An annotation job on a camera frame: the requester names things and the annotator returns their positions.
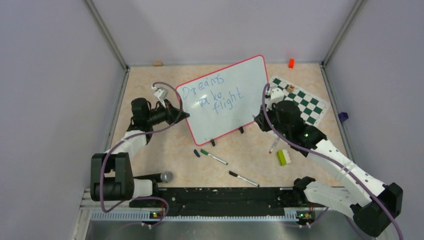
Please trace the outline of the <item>white board with pink frame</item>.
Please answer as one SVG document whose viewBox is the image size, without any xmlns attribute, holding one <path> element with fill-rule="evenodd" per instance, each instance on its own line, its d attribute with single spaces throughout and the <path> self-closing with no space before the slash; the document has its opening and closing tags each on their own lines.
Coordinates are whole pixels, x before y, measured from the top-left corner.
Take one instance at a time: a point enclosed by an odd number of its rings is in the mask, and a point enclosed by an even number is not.
<svg viewBox="0 0 424 240">
<path fill-rule="evenodd" d="M 256 55 L 176 87 L 197 146 L 253 122 L 269 82 L 265 58 Z"/>
</svg>

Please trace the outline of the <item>blue marker cap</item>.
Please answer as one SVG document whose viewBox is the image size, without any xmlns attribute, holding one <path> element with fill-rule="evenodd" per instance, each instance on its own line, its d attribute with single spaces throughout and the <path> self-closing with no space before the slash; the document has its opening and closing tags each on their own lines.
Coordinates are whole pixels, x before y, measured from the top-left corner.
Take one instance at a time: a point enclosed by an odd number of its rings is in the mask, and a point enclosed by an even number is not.
<svg viewBox="0 0 424 240">
<path fill-rule="evenodd" d="M 200 156 L 200 154 L 199 154 L 199 152 L 196 150 L 196 149 L 194 149 L 193 150 L 193 152 L 194 152 L 194 154 L 198 157 L 198 158 L 200 158 L 201 156 Z"/>
</svg>

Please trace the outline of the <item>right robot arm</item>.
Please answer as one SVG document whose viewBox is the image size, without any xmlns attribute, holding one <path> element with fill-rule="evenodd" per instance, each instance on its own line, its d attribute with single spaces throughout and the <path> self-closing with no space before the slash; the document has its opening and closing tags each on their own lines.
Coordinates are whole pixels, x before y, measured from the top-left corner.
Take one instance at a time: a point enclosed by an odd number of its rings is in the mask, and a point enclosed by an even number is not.
<svg viewBox="0 0 424 240">
<path fill-rule="evenodd" d="M 392 226 L 400 240 L 403 232 L 396 221 L 403 202 L 403 189 L 371 176 L 341 153 L 317 127 L 306 124 L 300 109 L 288 100 L 263 102 L 254 118 L 259 128 L 272 131 L 293 150 L 321 166 L 342 184 L 345 192 L 304 177 L 295 184 L 293 200 L 299 206 L 310 202 L 324 205 L 347 218 L 365 234 L 380 237 Z"/>
</svg>

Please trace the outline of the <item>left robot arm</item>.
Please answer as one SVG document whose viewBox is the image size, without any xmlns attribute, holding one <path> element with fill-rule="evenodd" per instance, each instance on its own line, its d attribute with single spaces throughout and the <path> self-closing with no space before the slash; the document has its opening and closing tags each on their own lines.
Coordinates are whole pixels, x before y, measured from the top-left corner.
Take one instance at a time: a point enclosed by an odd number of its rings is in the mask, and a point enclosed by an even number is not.
<svg viewBox="0 0 424 240">
<path fill-rule="evenodd" d="M 153 127 L 160 123 L 177 124 L 189 113 L 175 108 L 167 99 L 155 107 L 145 98 L 131 102 L 132 117 L 124 137 L 110 150 L 96 153 L 91 158 L 90 196 L 95 202 L 127 201 L 141 197 L 149 207 L 160 202 L 157 180 L 154 176 L 134 178 L 131 159 L 151 140 Z"/>
</svg>

